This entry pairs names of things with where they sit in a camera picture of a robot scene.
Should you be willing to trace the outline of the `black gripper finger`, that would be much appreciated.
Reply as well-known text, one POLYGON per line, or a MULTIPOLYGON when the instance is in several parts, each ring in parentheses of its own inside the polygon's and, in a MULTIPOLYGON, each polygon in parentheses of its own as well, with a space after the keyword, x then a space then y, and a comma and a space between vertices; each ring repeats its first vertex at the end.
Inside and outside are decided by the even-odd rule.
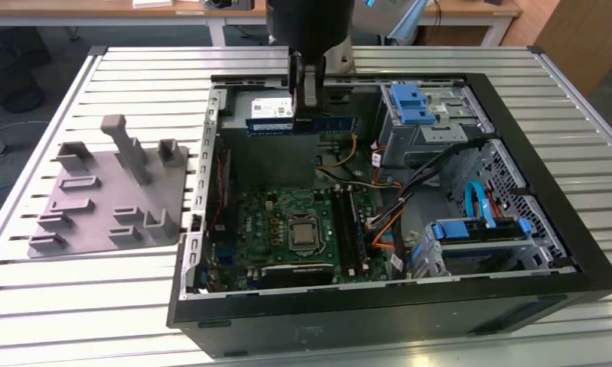
POLYGON ((289 54, 288 90, 292 96, 294 133, 314 133, 314 120, 324 115, 324 76, 324 55, 316 57, 300 52, 289 54))

